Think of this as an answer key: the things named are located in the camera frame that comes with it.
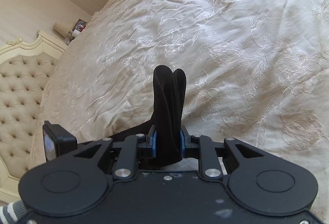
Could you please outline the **grey striped sleeve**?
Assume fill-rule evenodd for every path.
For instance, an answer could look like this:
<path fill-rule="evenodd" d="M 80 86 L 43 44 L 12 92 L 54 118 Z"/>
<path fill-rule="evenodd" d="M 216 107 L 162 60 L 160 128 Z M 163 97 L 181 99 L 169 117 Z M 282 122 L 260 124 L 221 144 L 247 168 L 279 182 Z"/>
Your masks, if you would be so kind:
<path fill-rule="evenodd" d="M 1 206 L 0 223 L 15 224 L 21 219 L 27 210 L 22 201 L 11 202 L 6 206 Z"/>

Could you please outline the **small items on nightstand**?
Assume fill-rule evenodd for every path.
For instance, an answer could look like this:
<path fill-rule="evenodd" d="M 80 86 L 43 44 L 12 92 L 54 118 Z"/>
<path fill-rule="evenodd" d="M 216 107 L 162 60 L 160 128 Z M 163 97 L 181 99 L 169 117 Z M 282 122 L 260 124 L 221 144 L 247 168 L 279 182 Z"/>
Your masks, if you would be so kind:
<path fill-rule="evenodd" d="M 70 30 L 68 31 L 64 43 L 69 45 L 77 36 L 81 34 L 81 32 L 86 28 L 88 25 L 87 21 L 78 19 L 75 24 L 72 25 Z"/>

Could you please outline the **black pants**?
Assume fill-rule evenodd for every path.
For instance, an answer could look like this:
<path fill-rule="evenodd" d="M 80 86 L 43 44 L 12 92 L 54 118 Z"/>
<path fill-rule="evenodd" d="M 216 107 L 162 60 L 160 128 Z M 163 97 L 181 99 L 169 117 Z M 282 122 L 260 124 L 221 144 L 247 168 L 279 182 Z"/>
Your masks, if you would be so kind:
<path fill-rule="evenodd" d="M 143 169 L 158 170 L 182 160 L 180 133 L 185 92 L 183 70 L 171 71 L 167 66 L 157 66 L 153 73 L 154 102 L 150 120 L 111 136 L 115 142 L 124 141 L 131 135 L 147 135 L 155 126 L 156 157 L 141 161 Z"/>

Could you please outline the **beige lamp shade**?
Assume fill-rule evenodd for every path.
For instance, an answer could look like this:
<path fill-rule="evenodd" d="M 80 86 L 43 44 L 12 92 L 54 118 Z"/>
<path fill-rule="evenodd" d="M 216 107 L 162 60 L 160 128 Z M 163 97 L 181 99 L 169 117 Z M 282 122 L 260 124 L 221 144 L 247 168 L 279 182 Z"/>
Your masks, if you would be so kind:
<path fill-rule="evenodd" d="M 58 32 L 62 37 L 66 38 L 67 35 L 71 32 L 73 25 L 70 23 L 60 23 L 56 22 L 53 25 L 53 28 L 56 32 Z"/>

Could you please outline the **cream embroidered bedspread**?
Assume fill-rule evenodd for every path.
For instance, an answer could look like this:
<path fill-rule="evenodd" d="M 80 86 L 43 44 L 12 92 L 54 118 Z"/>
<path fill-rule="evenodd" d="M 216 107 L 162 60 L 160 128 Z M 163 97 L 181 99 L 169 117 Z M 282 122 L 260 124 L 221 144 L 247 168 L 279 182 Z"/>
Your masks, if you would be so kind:
<path fill-rule="evenodd" d="M 147 121 L 153 71 L 185 71 L 190 134 L 235 137 L 311 171 L 328 222 L 328 0 L 110 0 L 73 40 L 41 101 L 42 124 L 79 141 Z"/>

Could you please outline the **cream tufted headboard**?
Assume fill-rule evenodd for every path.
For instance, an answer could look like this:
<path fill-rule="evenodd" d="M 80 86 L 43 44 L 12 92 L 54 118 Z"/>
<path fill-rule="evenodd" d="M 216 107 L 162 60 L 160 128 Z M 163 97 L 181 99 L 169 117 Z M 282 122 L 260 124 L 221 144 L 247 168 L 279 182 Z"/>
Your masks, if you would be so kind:
<path fill-rule="evenodd" d="M 19 200 L 18 183 L 29 170 L 42 92 L 67 45 L 37 32 L 1 47 L 1 202 Z"/>

